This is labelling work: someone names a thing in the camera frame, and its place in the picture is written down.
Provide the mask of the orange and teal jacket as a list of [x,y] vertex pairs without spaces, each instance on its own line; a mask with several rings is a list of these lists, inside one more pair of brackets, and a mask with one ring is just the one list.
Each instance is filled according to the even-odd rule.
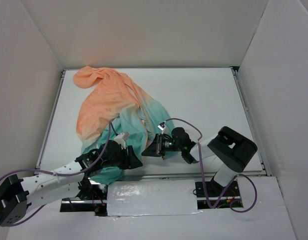
[[142,152],[160,132],[158,124],[170,118],[160,102],[115,69],[86,66],[73,76],[73,82],[83,89],[94,87],[80,107],[76,124],[83,154],[99,148],[107,137],[128,132],[127,144],[142,159]]

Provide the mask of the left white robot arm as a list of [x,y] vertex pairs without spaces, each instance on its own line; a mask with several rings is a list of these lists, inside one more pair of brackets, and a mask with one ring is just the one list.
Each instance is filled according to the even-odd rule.
[[24,178],[13,173],[0,184],[0,226],[16,226],[28,212],[56,200],[89,198],[92,193],[89,179],[104,168],[132,170],[142,165],[132,146],[123,148],[110,140],[50,173]]

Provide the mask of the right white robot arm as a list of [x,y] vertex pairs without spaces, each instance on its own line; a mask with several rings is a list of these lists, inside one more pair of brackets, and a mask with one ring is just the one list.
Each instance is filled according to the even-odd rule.
[[215,195],[222,196],[229,189],[230,181],[244,171],[257,150],[253,141],[227,126],[222,127],[213,139],[201,143],[192,141],[182,127],[176,127],[171,135],[156,134],[141,155],[163,158],[168,152],[180,152],[188,164],[201,163],[212,156],[218,157],[223,164],[209,187]]

